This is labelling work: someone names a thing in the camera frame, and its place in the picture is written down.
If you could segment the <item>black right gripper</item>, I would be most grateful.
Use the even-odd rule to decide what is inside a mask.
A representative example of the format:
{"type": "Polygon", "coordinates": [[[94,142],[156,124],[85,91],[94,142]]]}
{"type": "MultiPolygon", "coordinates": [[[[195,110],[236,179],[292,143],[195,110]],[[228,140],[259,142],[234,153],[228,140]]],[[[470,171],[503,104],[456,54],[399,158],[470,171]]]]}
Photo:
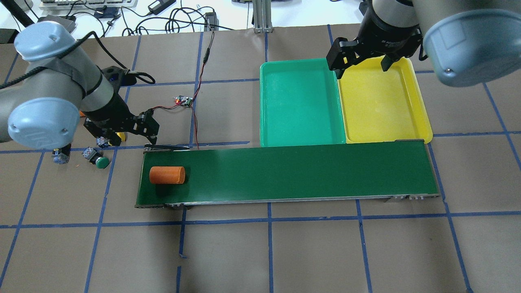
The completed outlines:
{"type": "Polygon", "coordinates": [[[421,46],[423,35],[412,4],[365,4],[357,39],[337,37],[326,60],[330,71],[341,79],[345,70],[358,65],[359,56],[383,56],[387,72],[402,58],[411,57],[421,46]]]}

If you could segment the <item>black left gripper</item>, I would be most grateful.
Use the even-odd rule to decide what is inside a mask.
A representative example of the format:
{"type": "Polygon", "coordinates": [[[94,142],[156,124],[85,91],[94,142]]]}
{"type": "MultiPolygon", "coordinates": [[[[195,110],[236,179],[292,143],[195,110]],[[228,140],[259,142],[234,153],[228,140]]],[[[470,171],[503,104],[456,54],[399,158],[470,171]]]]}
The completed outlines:
{"type": "Polygon", "coordinates": [[[123,141],[122,132],[130,132],[157,143],[160,125],[154,119],[154,110],[133,115],[122,98],[110,101],[95,111],[84,110],[84,127],[96,137],[98,147],[119,146],[123,141]]]}

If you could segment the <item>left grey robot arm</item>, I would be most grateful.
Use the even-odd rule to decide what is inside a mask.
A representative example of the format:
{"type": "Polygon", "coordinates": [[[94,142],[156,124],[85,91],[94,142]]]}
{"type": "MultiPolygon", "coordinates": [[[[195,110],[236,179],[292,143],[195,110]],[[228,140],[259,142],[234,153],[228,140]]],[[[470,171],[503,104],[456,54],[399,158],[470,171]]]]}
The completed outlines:
{"type": "Polygon", "coordinates": [[[28,62],[26,73],[1,85],[1,142],[15,141],[32,149],[62,148],[73,141],[80,121],[96,138],[121,144],[120,132],[143,136],[155,144],[160,125],[153,110],[134,115],[119,95],[137,79],[155,79],[134,72],[120,61],[100,69],[81,45],[57,22],[38,22],[15,37],[14,47],[28,62]]]}

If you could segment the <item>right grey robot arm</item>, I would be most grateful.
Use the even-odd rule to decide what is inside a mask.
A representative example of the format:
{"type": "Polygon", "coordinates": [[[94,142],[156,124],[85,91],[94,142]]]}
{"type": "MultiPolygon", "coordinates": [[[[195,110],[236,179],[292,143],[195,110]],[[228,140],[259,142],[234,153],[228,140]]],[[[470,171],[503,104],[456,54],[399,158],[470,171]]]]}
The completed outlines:
{"type": "Polygon", "coordinates": [[[365,0],[357,37],[335,39],[326,56],[337,79],[382,57],[387,71],[420,51],[450,87],[490,82],[520,69],[519,0],[365,0]]]}

